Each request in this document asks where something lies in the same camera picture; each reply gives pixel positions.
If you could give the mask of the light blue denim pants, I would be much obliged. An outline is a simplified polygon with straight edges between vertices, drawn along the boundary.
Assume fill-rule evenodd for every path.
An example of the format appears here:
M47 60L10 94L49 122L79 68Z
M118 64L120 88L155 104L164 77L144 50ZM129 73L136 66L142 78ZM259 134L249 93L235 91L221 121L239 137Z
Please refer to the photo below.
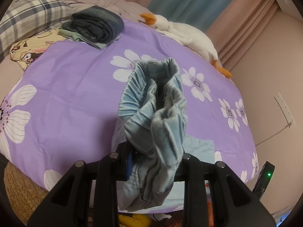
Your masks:
M184 153L214 162L214 142L186 134L186 99L173 58L137 63L123 90L112 148L128 141L138 152L129 179L118 187L122 211L166 212L184 201L184 183L174 182Z

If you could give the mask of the orange brown fuzzy rug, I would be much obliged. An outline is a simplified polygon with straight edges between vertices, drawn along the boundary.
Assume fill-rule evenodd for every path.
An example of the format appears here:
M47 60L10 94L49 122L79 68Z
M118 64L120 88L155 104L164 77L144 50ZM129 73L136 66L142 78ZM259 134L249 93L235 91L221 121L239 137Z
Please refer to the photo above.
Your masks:
M24 225L48 194L10 162L4 168L4 188L10 207Z

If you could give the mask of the black device green light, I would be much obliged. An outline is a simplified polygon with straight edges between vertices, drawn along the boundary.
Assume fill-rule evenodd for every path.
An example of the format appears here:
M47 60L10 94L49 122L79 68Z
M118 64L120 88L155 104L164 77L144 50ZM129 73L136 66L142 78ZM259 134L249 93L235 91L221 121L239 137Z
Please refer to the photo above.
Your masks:
M259 200L261 200L262 196L264 195L266 188L268 187L273 176L274 170L275 166L269 161L266 161L263 165L252 191Z

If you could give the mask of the yellow plush item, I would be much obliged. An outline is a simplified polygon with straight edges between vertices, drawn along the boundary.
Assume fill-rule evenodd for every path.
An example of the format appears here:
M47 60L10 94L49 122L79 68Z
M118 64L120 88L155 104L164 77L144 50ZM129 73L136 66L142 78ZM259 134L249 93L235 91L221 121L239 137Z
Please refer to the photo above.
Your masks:
M149 227L153 224L153 220L144 214L133 214L132 216L119 214L118 217L120 226Z

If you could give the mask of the purple floral bedsheet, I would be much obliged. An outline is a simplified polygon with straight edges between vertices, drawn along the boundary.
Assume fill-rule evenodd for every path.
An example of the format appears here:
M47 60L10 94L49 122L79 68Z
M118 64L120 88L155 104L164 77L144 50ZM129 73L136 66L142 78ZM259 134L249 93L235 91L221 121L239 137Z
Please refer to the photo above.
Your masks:
M50 191L77 160L94 162L112 150L130 74L140 61L167 58L180 67L187 101L185 151L253 179L258 157L237 87L187 47L128 20L102 50L64 40L27 68L1 104L1 153Z

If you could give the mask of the white power strip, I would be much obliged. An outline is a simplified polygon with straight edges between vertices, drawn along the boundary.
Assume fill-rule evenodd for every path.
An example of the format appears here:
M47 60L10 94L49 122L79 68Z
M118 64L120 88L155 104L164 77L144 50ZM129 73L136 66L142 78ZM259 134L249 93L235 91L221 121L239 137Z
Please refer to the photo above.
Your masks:
M280 93L278 93L277 95L274 96L274 98L286 119L288 127L293 126L295 124L294 117L293 117L288 105L286 104L285 100L283 99L282 95Z

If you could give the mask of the cream cartoon print cloth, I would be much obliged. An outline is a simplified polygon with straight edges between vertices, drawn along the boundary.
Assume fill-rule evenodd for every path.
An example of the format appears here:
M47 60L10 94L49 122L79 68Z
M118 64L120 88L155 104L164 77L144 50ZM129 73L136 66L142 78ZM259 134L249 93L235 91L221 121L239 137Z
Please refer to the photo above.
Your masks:
M30 64L36 61L51 45L64 41L58 28L51 29L39 35L14 43L9 51L12 61L15 61L25 71Z

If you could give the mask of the white goose plush toy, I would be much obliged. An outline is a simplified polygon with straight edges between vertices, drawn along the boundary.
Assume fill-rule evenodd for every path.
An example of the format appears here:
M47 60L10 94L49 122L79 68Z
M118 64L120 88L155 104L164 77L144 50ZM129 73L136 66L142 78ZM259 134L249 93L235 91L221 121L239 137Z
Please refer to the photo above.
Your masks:
M143 13L140 14L140 17L143 18L144 24L153 28L158 33L191 49L226 78L230 79L232 77L228 70L219 65L218 53L214 44L201 30L188 24L170 22L158 14Z

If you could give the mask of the green folded garment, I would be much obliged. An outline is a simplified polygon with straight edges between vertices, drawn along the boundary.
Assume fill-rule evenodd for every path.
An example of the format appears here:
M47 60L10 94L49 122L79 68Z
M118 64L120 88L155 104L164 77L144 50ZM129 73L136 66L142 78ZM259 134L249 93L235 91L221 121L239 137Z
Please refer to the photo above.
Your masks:
M109 43L100 43L100 42L93 42L91 40L88 40L86 38L84 38L84 36L82 36L81 34L77 33L77 32L72 32L72 31L68 31L68 30L64 30L62 28L59 28L59 33L69 39L72 40L74 42L81 42L81 43L86 43L94 48L100 49L102 50L103 48L107 47L109 44L111 44L112 42L115 42L117 40L120 39L120 36L118 35L115 39L111 40Z

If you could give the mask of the dark folded jeans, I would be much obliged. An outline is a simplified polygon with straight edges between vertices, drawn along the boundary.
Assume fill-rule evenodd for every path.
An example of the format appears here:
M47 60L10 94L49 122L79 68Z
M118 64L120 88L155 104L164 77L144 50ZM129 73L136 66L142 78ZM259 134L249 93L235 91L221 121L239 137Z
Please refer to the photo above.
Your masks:
M72 14L71 21L62 24L62 29L76 32L94 43L109 43L124 29L123 20L115 13L93 6Z

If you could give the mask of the plaid pillow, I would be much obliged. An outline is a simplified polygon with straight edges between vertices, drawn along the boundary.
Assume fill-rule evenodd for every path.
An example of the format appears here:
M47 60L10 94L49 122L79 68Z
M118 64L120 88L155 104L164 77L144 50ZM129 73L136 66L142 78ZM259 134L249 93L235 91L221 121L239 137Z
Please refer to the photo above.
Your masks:
M1 61L13 43L46 31L70 19L72 8L64 0L18 0L1 20Z

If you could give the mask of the teal curtain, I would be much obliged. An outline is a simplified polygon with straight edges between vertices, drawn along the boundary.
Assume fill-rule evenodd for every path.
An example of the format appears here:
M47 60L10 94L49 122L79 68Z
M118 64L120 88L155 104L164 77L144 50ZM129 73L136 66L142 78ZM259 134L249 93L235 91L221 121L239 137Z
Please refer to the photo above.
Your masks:
M232 0L151 0L148 9L172 22L205 32Z

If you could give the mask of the pink curtain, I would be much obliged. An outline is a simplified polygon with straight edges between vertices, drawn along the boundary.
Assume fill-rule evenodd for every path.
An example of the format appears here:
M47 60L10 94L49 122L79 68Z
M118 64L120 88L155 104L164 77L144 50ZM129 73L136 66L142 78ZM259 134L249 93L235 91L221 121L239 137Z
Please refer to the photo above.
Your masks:
M126 0L148 7L152 0ZM212 40L221 63L238 62L260 35L278 8L276 0L232 0L205 34Z

